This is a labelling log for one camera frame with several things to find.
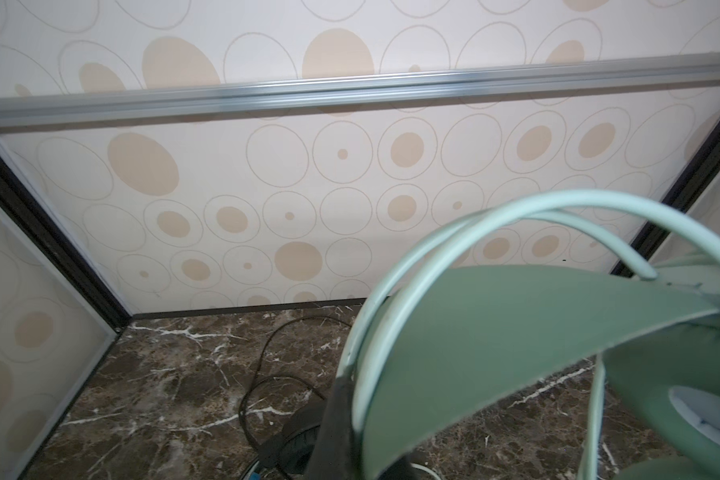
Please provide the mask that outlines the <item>mint green headphones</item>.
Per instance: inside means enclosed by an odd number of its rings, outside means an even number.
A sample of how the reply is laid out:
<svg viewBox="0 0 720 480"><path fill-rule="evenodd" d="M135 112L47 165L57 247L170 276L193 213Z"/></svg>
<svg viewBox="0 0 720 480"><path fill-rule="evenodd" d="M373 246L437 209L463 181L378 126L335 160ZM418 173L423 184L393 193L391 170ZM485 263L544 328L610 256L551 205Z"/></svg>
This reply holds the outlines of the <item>mint green headphones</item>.
<svg viewBox="0 0 720 480"><path fill-rule="evenodd" d="M456 268L520 220L570 226L636 270L632 278L547 265ZM646 221L670 236L648 260ZM578 475L597 475L604 392L678 451L627 479L720 479L720 236L662 203L567 190L478 211L418 242L367 298L336 379L355 381L361 479L407 479L408 453L467 416L595 358Z"/></svg>

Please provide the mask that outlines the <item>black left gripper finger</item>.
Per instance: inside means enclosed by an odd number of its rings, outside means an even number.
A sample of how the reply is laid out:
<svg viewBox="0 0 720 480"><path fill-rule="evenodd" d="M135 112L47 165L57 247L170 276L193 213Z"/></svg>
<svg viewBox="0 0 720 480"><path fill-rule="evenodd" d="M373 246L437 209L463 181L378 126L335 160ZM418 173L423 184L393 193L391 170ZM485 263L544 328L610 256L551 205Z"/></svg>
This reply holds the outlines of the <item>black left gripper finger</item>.
<svg viewBox="0 0 720 480"><path fill-rule="evenodd" d="M360 430L355 425L356 410L354 379L351 376L337 378L305 471L306 479L360 478Z"/></svg>

